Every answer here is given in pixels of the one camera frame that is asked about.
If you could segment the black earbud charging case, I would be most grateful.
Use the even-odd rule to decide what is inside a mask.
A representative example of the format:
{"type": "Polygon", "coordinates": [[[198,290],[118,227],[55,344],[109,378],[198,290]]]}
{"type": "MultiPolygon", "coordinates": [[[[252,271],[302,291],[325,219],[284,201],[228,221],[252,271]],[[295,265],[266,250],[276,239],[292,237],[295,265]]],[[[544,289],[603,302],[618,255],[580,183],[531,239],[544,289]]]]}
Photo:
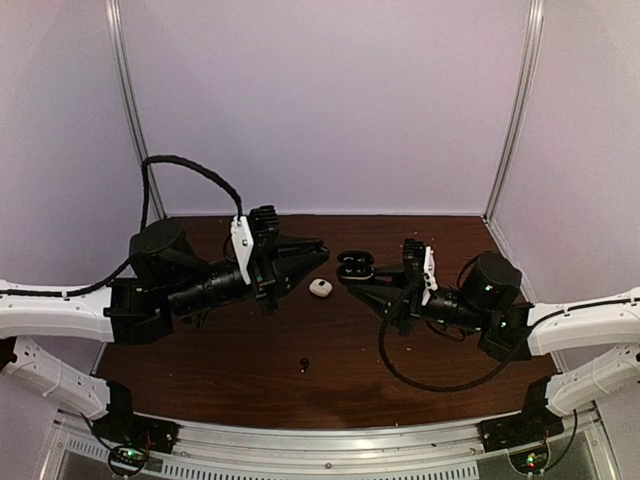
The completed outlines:
{"type": "Polygon", "coordinates": [[[346,250],[337,256],[338,267],[336,276],[338,280],[345,285],[362,283],[371,280],[372,268],[374,267],[374,256],[364,250],[346,250]],[[342,258],[346,255],[353,255],[356,261],[343,263],[342,258]]]}

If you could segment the white earbud charging case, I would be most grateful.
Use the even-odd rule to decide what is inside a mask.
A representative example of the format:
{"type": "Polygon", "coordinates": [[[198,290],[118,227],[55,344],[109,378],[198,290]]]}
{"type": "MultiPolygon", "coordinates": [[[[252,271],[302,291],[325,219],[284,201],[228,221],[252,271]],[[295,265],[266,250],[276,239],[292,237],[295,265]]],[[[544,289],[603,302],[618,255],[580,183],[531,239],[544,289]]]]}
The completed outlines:
{"type": "Polygon", "coordinates": [[[309,285],[309,292],[318,298],[327,298],[333,291],[333,285],[324,279],[316,278],[309,285]]]}

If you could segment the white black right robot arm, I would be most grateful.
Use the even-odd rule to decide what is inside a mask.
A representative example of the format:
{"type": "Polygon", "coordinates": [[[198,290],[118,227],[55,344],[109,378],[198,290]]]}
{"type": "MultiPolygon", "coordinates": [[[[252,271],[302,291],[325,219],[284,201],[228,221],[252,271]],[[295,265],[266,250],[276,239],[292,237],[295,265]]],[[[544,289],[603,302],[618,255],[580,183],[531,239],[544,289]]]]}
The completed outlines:
{"type": "Polygon", "coordinates": [[[383,363],[401,382],[439,389],[401,374],[386,354],[386,333],[401,336],[425,322],[438,334],[455,329],[476,334],[478,347],[498,366],[478,380],[482,385],[509,364],[556,351],[607,345],[609,351],[566,373],[532,384],[531,405],[513,419],[519,440],[535,440],[551,424],[584,404],[617,393],[639,379],[639,290],[582,302],[549,304],[518,301],[522,273],[502,255],[485,251],[468,261],[453,287],[436,281],[432,247],[408,238],[398,265],[379,266],[371,253],[351,250],[338,257],[339,281],[381,317],[378,348],[383,363]]]}

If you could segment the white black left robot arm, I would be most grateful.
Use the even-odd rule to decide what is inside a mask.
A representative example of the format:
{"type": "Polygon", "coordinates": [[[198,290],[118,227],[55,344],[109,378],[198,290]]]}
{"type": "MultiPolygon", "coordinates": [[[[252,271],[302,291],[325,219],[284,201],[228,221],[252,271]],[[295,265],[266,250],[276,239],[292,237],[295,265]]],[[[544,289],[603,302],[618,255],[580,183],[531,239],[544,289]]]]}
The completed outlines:
{"type": "Polygon", "coordinates": [[[144,424],[134,415],[129,389],[85,374],[44,351],[36,336],[148,345],[172,334],[176,319],[201,320],[214,309],[255,299],[273,312],[329,251],[320,239],[287,237],[275,209],[264,206],[232,220],[229,259],[208,262],[171,219],[144,227],[130,240],[123,266],[82,287],[20,287],[1,283],[1,374],[43,397],[104,422],[123,444],[137,442],[144,424]]]}

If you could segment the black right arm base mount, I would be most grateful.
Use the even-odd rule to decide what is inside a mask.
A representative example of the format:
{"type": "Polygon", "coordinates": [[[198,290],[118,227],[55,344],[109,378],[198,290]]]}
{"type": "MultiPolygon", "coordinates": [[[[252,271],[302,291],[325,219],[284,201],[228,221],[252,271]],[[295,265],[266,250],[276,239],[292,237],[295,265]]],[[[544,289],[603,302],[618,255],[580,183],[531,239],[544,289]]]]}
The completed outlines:
{"type": "Polygon", "coordinates": [[[564,432],[563,418],[548,409],[549,380],[543,378],[528,387],[519,413],[484,420],[478,426],[484,451],[508,450],[511,466],[521,474],[542,474],[551,462],[548,440],[564,432]]]}

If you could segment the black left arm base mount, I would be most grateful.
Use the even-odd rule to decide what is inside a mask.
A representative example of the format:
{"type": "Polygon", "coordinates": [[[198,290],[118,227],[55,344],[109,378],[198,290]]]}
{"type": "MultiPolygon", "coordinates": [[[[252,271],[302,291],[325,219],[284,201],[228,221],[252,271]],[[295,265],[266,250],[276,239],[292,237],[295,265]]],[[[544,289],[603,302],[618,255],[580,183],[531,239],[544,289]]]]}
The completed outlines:
{"type": "Polygon", "coordinates": [[[94,438],[108,451],[109,469],[119,477],[130,478],[142,472],[151,452],[173,452],[179,425],[136,414],[127,387],[115,381],[107,381],[106,386],[106,413],[96,420],[85,420],[94,438]]]}

